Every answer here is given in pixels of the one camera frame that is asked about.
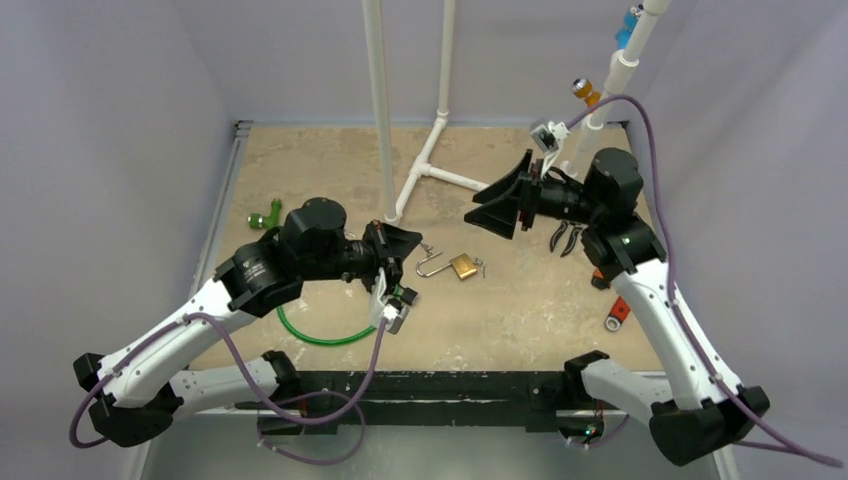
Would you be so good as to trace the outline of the green cable lock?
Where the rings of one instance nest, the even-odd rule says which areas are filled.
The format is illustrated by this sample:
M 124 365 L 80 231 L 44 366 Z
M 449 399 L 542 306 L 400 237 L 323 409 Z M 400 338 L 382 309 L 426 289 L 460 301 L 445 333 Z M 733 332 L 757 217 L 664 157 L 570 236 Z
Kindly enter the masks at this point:
M 351 288 L 329 293 L 305 292 L 277 307 L 272 317 L 295 340 L 315 347 L 364 346 L 376 336 L 370 320 L 370 298 Z

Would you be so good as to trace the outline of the brass padlock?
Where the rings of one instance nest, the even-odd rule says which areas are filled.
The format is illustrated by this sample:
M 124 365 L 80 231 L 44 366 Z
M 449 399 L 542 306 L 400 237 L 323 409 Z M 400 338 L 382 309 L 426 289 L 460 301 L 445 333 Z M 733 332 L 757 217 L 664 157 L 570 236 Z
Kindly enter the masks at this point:
M 480 272 L 478 264 L 467 253 L 451 258 L 444 265 L 431 268 L 430 264 L 434 260 L 438 260 L 441 255 L 441 252 L 432 253 L 420 260 L 415 267 L 416 274 L 421 278 L 430 278 L 443 271 L 451 270 L 459 280 L 464 281 Z

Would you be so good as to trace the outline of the padlock key set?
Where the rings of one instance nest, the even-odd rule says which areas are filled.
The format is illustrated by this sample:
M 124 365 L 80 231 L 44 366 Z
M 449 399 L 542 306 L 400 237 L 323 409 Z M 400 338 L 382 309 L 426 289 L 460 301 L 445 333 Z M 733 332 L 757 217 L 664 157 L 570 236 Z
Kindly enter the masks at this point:
M 472 262 L 477 267 L 477 270 L 479 271 L 480 275 L 485 278 L 487 268 L 486 262 L 479 257 L 474 257 Z

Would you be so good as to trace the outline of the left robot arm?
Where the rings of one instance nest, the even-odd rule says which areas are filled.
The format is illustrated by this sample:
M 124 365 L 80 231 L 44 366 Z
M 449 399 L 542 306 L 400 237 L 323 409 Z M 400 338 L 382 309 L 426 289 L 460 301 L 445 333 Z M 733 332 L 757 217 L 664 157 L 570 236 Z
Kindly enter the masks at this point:
M 362 236 L 346 234 L 338 202 L 316 197 L 290 211 L 258 240 L 239 247 L 174 313 L 126 347 L 86 353 L 73 370 L 86 396 L 69 439 L 84 449 L 79 424 L 88 418 L 99 443 L 145 443 L 176 420 L 197 412 L 259 401 L 274 410 L 301 406 L 305 395 L 288 356 L 269 351 L 258 359 L 194 371 L 190 365 L 217 343 L 277 308 L 297 300 L 313 281 L 360 281 L 370 297 L 369 320 L 379 334 L 396 332 L 415 294 L 402 284 L 403 265 L 422 235 L 378 220 Z

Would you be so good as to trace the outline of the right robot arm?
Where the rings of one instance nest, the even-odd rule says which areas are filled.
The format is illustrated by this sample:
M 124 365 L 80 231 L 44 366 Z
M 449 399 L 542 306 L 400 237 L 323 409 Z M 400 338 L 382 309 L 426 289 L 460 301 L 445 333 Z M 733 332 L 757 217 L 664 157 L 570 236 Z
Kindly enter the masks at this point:
M 507 175 L 473 197 L 468 224 L 505 239 L 548 217 L 582 226 L 581 242 L 639 321 L 663 367 L 663 381 L 624 369 L 593 351 L 566 362 L 564 399 L 576 407 L 609 403 L 647 426 L 661 454 L 687 465 L 741 441 L 769 409 L 758 386 L 745 386 L 717 352 L 669 279 L 668 255 L 652 227 L 636 212 L 644 181 L 627 151 L 596 152 L 583 180 L 542 176 L 526 152 Z

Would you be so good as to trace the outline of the black pliers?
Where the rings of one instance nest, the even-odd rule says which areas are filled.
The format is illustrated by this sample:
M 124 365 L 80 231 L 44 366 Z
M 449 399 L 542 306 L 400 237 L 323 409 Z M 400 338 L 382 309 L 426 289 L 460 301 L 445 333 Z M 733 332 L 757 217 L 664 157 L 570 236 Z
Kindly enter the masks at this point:
M 550 237 L 548 246 L 549 251 L 554 253 L 560 240 L 563 237 L 566 237 L 566 243 L 560 253 L 560 257 L 563 258 L 570 255 L 575 249 L 577 241 L 579 240 L 583 230 L 584 226 L 580 223 L 562 220 Z

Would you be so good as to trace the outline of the orange bit holder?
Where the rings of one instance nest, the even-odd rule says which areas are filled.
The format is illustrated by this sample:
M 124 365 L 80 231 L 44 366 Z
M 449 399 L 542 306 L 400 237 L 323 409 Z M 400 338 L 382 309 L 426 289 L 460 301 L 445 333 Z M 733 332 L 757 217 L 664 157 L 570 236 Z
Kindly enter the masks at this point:
M 610 288 L 609 281 L 603 276 L 602 272 L 599 269 L 594 270 L 590 283 L 594 288 L 601 291 Z

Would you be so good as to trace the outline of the orange valve fitting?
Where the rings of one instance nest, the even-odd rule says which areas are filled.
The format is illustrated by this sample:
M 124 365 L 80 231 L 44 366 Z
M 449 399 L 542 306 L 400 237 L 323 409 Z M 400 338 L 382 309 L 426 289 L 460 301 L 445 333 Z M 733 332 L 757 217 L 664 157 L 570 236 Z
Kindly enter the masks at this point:
M 601 100 L 602 93 L 599 92 L 586 77 L 580 77 L 573 81 L 572 94 L 581 100 L 588 110 L 592 110 Z

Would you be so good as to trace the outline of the green pipe fitting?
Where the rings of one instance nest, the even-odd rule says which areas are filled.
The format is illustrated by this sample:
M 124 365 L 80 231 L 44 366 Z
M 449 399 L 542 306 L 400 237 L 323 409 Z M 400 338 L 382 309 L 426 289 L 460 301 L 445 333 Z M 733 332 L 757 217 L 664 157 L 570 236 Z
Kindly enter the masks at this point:
M 261 214 L 259 212 L 253 212 L 247 216 L 246 221 L 249 228 L 252 230 L 269 230 L 278 227 L 282 207 L 282 200 L 280 198 L 273 198 L 270 203 L 269 213 Z

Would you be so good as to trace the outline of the adjustable wrench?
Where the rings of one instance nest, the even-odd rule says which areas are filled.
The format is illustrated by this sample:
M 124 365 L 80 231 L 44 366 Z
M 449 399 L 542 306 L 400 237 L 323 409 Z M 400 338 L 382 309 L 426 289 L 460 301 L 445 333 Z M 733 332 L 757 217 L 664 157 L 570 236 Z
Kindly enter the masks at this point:
M 628 303 L 619 296 L 613 303 L 604 321 L 605 328 L 610 332 L 618 331 L 630 315 L 630 312 L 631 308 Z

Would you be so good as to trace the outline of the blue valve fitting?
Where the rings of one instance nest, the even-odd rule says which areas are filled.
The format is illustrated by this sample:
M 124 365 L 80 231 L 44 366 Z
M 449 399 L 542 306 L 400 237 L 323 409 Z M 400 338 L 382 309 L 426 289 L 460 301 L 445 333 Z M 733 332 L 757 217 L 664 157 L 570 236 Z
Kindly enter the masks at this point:
M 639 19 L 641 18 L 644 7 L 641 3 L 631 5 L 623 15 L 622 25 L 615 34 L 617 49 L 623 50 L 626 48 Z

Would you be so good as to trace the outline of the white pvc pipe frame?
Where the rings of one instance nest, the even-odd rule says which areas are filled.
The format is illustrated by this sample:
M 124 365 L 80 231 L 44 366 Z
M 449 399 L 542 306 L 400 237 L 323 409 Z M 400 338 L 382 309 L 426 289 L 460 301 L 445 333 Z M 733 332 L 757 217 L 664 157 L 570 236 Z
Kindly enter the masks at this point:
M 451 61 L 456 61 L 456 70 L 459 70 L 459 25 L 460 15 L 459 8 L 461 1 L 452 2 L 449 11 L 453 11 L 453 26 L 451 29 L 451 37 L 443 35 L 444 27 L 444 1 L 342 1 L 342 20 L 343 31 L 338 34 L 339 40 L 342 41 L 344 48 L 350 47 L 353 53 L 351 62 L 361 62 L 360 66 L 351 67 L 354 73 L 354 79 L 351 80 L 350 87 L 343 87 L 344 94 L 361 94 L 361 100 L 343 100 L 342 120 L 346 122 L 351 120 L 355 124 L 362 123 L 360 126 L 367 125 L 369 128 L 376 128 L 376 131 L 371 133 L 376 134 L 376 137 L 371 137 L 366 142 L 366 150 L 371 147 L 376 147 L 376 153 L 371 152 L 375 157 L 369 157 L 368 160 L 375 160 L 379 175 L 370 180 L 366 179 L 366 186 L 378 188 L 379 192 L 378 203 L 376 207 L 366 207 L 366 210 L 375 213 L 382 220 L 389 220 L 389 223 L 399 222 L 403 218 L 403 214 L 407 209 L 407 205 L 411 205 L 413 189 L 423 180 L 430 179 L 447 183 L 453 187 L 472 186 L 471 184 L 483 184 L 488 180 L 474 180 L 468 175 L 477 175 L 472 170 L 471 173 L 466 172 L 454 173 L 450 172 L 447 165 L 447 157 L 443 155 L 445 152 L 439 152 L 437 155 L 436 147 L 439 146 L 441 136 L 445 135 L 447 140 L 447 131 L 449 121 L 453 117 L 450 111 L 448 102 L 450 101 L 449 84 L 447 100 L 443 100 L 442 85 L 444 83 L 442 74 L 442 40 L 451 38 Z M 662 37 L 665 33 L 674 35 L 674 32 L 669 30 L 664 32 L 663 26 L 666 20 L 660 18 L 668 16 L 670 25 L 673 23 L 674 10 L 678 7 L 678 2 L 681 7 L 692 7 L 692 5 L 684 4 L 684 1 L 610 1 L 609 3 L 598 2 L 601 5 L 592 7 L 589 1 L 586 4 L 583 1 L 575 1 L 572 6 L 561 5 L 539 5 L 537 7 L 552 8 L 557 14 L 557 18 L 550 18 L 552 22 L 545 25 L 545 32 L 541 32 L 537 37 L 538 43 L 542 45 L 543 53 L 553 57 L 551 60 L 545 58 L 531 59 L 530 67 L 542 67 L 543 77 L 550 75 L 550 79 L 541 81 L 541 94 L 528 94 L 531 103 L 536 102 L 531 107 L 520 107 L 524 110 L 515 113 L 507 114 L 506 110 L 501 113 L 496 113 L 490 109 L 490 113 L 495 116 L 501 115 L 500 119 L 491 117 L 484 119 L 477 117 L 475 120 L 488 122 L 489 126 L 494 126 L 500 122 L 505 126 L 505 123 L 522 123 L 536 118 L 537 113 L 529 110 L 534 110 L 541 107 L 540 115 L 554 114 L 554 117 L 559 119 L 549 120 L 546 122 L 563 123 L 565 117 L 559 117 L 567 112 L 557 113 L 555 110 L 561 108 L 563 103 L 571 105 L 567 108 L 574 107 L 573 103 L 579 101 L 583 103 L 582 107 L 576 107 L 578 114 L 580 109 L 585 108 L 585 101 L 582 98 L 575 100 L 569 95 L 568 89 L 571 88 L 569 82 L 572 73 L 571 69 L 581 70 L 584 64 L 590 68 L 588 74 L 593 79 L 590 83 L 595 84 L 596 91 L 600 92 L 600 99 L 611 96 L 612 93 L 624 94 L 627 86 L 630 85 L 631 93 L 628 95 L 640 96 L 643 93 L 638 93 L 637 90 L 645 90 L 648 85 L 639 85 L 639 75 L 637 72 L 637 61 L 641 60 L 643 64 L 650 64 L 652 59 L 650 55 L 649 38 L 651 33 L 655 37 Z M 642 23 L 644 18 L 648 18 L 648 29 L 650 32 L 642 31 L 637 37 L 637 47 L 641 43 L 642 50 L 634 52 L 631 47 L 631 52 L 625 55 L 627 48 L 615 49 L 617 42 L 610 40 L 612 47 L 607 47 L 607 29 L 613 32 L 623 28 L 623 17 L 629 14 L 631 5 L 642 5 L 642 14 L 637 21 L 635 28 Z M 573 37 L 560 33 L 555 33 L 554 27 L 580 27 L 581 21 L 587 21 L 583 24 L 586 30 L 595 31 L 594 28 L 599 27 L 599 33 L 592 32 L 575 33 Z M 506 34 L 502 33 L 469 31 L 466 34 L 466 60 L 471 60 L 469 56 L 476 54 L 484 54 L 481 60 L 486 60 L 489 63 L 478 62 L 478 66 L 491 67 L 490 75 L 506 73 L 506 67 L 521 66 L 518 62 L 518 45 L 524 42 L 533 43 L 531 35 L 525 35 L 524 38 L 515 38 L 515 48 L 506 45 Z M 612 65 L 621 65 L 617 67 L 622 73 L 614 76 L 624 75 L 623 70 L 628 70 L 630 78 L 628 82 L 624 82 L 622 78 L 613 80 L 614 89 L 608 88 L 608 80 L 610 77 L 609 67 Z M 466 81 L 465 87 L 480 87 L 479 91 L 468 89 L 467 93 L 478 94 L 475 98 L 478 101 L 479 107 L 485 106 L 482 99 L 482 93 L 491 95 L 489 102 L 493 107 L 502 106 L 504 108 L 517 106 L 518 99 L 514 102 L 507 101 L 505 98 L 510 88 L 507 85 L 497 85 L 499 80 L 492 78 L 482 78 L 483 73 L 488 71 L 478 72 L 477 80 Z M 577 160 L 586 160 L 590 153 L 589 146 L 600 147 L 600 141 L 605 137 L 601 136 L 603 127 L 607 127 L 609 122 L 618 122 L 615 115 L 619 112 L 615 108 L 626 107 L 626 104 L 608 104 L 606 106 L 606 116 L 604 120 L 599 120 L 599 113 L 592 113 L 590 120 L 591 126 L 584 126 L 586 120 L 582 120 L 575 126 L 569 127 L 568 130 L 572 136 L 569 138 L 570 143 L 561 144 L 562 153 L 557 159 L 557 163 L 552 164 L 558 167 L 567 167 L 576 173 L 578 168 Z M 390 126 L 423 126 L 423 137 L 418 137 L 418 143 L 406 145 L 406 150 L 398 146 L 398 150 L 393 148 L 396 143 L 387 144 L 389 140 L 401 140 L 399 136 L 391 138 L 391 134 L 400 134 L 400 131 L 389 130 Z

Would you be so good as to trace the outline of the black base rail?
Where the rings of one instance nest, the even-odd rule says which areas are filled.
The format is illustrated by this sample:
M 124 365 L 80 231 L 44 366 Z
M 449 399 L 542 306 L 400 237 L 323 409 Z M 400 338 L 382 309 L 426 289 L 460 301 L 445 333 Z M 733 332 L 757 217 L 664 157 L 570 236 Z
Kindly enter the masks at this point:
M 272 394 L 291 414 L 328 415 L 346 403 L 332 397 L 283 405 L 280 400 L 314 391 L 352 397 L 366 371 L 301 371 L 300 383 Z M 625 413 L 574 393 L 560 371 L 378 371 L 358 402 L 367 426 L 519 427 L 528 433 L 582 437 L 617 428 Z M 358 425 L 355 411 L 319 426 L 299 426 L 265 410 L 258 401 L 236 404 L 237 413 L 258 413 L 263 435 L 331 435 Z

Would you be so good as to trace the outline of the aluminium frame rail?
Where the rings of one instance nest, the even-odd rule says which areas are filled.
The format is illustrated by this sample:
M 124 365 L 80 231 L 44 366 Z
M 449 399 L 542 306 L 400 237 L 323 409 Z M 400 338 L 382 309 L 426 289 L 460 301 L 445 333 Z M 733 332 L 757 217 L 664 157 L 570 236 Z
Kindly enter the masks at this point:
M 234 135 L 224 163 L 222 182 L 213 204 L 209 228 L 200 250 L 199 261 L 190 286 L 190 297 L 200 290 L 208 275 L 217 265 L 215 260 L 220 249 L 222 235 L 226 230 L 229 207 L 253 126 L 254 121 L 252 120 L 239 120 L 234 124 Z

